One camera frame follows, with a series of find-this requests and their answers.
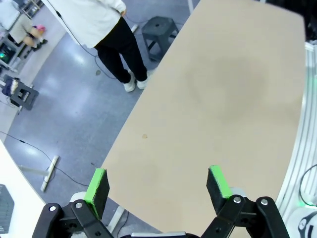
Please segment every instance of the plastic stool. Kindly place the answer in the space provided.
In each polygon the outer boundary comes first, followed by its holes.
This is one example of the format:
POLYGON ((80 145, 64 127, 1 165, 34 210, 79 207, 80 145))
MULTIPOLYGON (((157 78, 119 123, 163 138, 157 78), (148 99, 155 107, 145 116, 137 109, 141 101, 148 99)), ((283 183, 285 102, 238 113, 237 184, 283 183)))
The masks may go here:
POLYGON ((26 86, 22 82, 18 82, 18 86, 15 89, 14 93, 11 95, 11 100, 16 102, 18 105, 24 107, 27 110, 31 110, 35 101, 35 98, 38 96, 39 92, 26 86))
POLYGON ((168 39, 170 37, 176 37, 172 34, 174 31, 176 31, 177 34, 179 33, 173 19, 161 16, 153 17, 144 25, 144 27, 142 27, 143 39, 151 60, 160 61, 163 58, 171 45, 168 39), (155 43, 157 43, 160 48, 160 53, 156 55, 150 53, 150 50, 155 43))

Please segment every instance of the white shoe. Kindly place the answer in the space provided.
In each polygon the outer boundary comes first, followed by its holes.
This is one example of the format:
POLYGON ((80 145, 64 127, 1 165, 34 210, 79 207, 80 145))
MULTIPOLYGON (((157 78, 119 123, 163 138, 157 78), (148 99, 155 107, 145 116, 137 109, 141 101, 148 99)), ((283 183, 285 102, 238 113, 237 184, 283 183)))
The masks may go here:
POLYGON ((135 89, 135 77, 131 71, 128 70, 128 72, 131 75, 130 82, 124 83, 123 86, 126 92, 132 92, 135 89))
POLYGON ((146 86, 147 86, 147 84, 148 84, 148 81, 150 80, 151 75, 154 73, 154 71, 155 71, 155 69, 152 69, 152 70, 149 70, 149 71, 147 72, 148 78, 147 78, 146 80, 144 80, 144 81, 142 81, 142 82, 137 81, 137 86, 138 86, 139 89, 145 89, 145 88, 146 88, 146 86))

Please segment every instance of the white sweatshirt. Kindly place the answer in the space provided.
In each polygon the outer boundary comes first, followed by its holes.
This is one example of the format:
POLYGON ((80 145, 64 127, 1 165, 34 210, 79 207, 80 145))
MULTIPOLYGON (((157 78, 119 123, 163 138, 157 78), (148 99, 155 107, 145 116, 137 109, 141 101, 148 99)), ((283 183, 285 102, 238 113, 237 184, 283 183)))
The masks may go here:
POLYGON ((14 24, 20 15, 18 9, 19 5, 13 0, 0 1, 0 24, 4 29, 9 30, 14 24))
POLYGON ((126 8, 121 0, 49 0, 81 45, 93 48, 114 28, 126 8))

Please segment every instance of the person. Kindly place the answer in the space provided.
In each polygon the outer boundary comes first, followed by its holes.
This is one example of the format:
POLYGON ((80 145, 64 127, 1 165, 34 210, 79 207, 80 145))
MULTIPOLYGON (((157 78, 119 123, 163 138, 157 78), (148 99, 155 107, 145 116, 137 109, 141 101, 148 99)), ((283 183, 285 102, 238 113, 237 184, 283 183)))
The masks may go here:
POLYGON ((57 15, 81 45, 95 48, 106 68, 125 91, 145 89, 152 72, 143 64, 137 41, 123 16, 122 0, 49 0, 57 15), (131 71, 124 69, 120 54, 131 71))
POLYGON ((16 43, 20 44, 23 41, 34 51, 48 42, 38 29, 32 27, 32 21, 25 14, 20 13, 19 5, 13 0, 0 0, 0 24, 4 29, 10 31, 10 36, 16 43), (39 44, 29 34, 37 38, 39 44))

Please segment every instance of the beige tabletop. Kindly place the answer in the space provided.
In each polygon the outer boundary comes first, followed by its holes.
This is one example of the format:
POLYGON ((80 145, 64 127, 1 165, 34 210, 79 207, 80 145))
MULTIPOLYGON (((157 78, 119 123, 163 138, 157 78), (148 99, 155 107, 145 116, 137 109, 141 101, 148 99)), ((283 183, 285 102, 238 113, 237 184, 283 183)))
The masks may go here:
POLYGON ((163 232, 199 236, 215 217, 209 165, 251 200, 276 199, 300 117, 304 41, 293 13, 201 0, 103 164, 110 198, 163 232))

